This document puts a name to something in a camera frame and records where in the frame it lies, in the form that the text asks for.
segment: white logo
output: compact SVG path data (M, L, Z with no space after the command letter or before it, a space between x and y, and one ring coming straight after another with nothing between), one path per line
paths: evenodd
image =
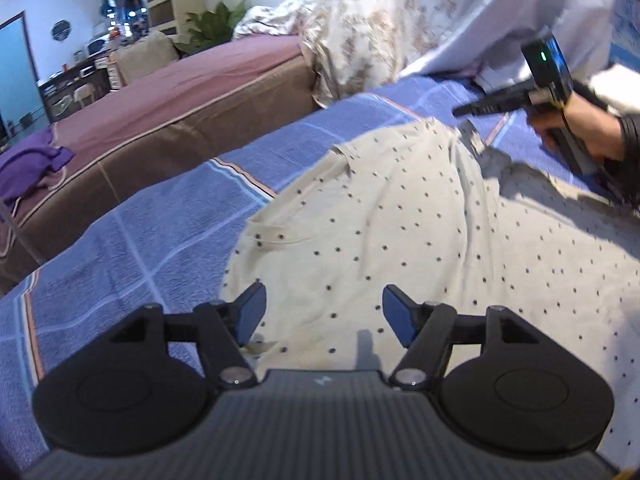
M314 382L320 384L320 386L324 386L325 384L330 383L331 381L333 381L333 379L327 376L324 376L321 379L314 379Z

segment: handheld device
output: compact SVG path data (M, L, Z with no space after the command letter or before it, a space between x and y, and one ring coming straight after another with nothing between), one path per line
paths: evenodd
M51 451L25 479L610 480L596 447L607 383L511 310L460 316L394 285L405 356L378 370L269 370L239 346L265 312L253 284L190 314L141 306L50 371L33 413ZM194 342L204 375L168 355ZM481 353L446 374L454 345Z
M553 35L545 33L522 47L532 78L487 94L478 101L454 108L453 116L489 115L524 108L542 113L562 109L573 91L604 110L607 105L585 85L574 82ZM549 131L569 169L577 176L590 176L602 171L593 160L584 142L574 136L565 121L565 128Z

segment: blue blanket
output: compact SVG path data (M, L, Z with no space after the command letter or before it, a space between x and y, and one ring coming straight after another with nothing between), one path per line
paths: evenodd
M327 151L369 130L450 113L473 95L412 77L285 126L189 173L142 190L0 300L0 458L25 468L46 452L30 399L38 380L142 303L166 312L217 298L246 220ZM521 114L473 119L514 158L572 182ZM191 346L172 354L197 366Z

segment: purple cloth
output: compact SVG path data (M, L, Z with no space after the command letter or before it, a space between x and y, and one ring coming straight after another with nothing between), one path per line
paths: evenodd
M60 171L73 158L67 148L51 146L53 132L47 126L0 155L0 198L9 209L26 196L49 172Z

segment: bed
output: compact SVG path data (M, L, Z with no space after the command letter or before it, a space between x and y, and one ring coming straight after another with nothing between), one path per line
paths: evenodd
M76 156L14 217L49 260L135 192L239 148L316 109L298 38L256 36L185 58L55 123ZM0 291L36 268L0 225Z
M450 114L471 92L414 76L316 112L134 194L0 300L0 455L25 468L46 450L30 412L38 380L146 301L184 312L217 298L245 221L335 143ZM475 118L488 143L571 180L519 114ZM172 353L198 366L193 348Z

